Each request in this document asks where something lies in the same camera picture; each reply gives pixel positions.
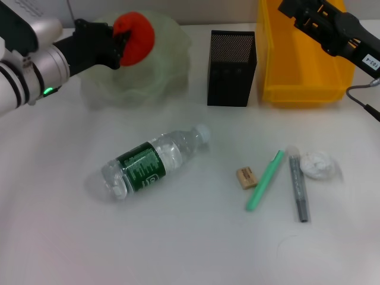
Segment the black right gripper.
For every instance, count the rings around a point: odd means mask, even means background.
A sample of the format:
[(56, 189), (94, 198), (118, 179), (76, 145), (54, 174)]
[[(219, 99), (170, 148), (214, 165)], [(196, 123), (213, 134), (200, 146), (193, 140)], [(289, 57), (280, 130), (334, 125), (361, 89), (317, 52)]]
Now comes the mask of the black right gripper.
[[(325, 44), (327, 21), (318, 13), (340, 11), (334, 16), (332, 38)], [(372, 78), (379, 77), (379, 39), (368, 32), (351, 13), (344, 12), (343, 0), (292, 1), (283, 0), (278, 10), (294, 18), (294, 26), (322, 44), (331, 56), (347, 59)]]

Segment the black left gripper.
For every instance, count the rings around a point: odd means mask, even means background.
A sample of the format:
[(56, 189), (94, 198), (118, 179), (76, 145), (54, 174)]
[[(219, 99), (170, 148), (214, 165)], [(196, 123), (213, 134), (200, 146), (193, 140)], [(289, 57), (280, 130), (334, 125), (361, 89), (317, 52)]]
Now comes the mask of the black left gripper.
[(79, 18), (75, 20), (72, 35), (53, 45), (66, 59), (72, 77), (95, 65), (103, 65), (112, 70), (121, 67), (130, 35), (130, 30), (113, 35), (113, 27), (110, 25), (91, 23)]

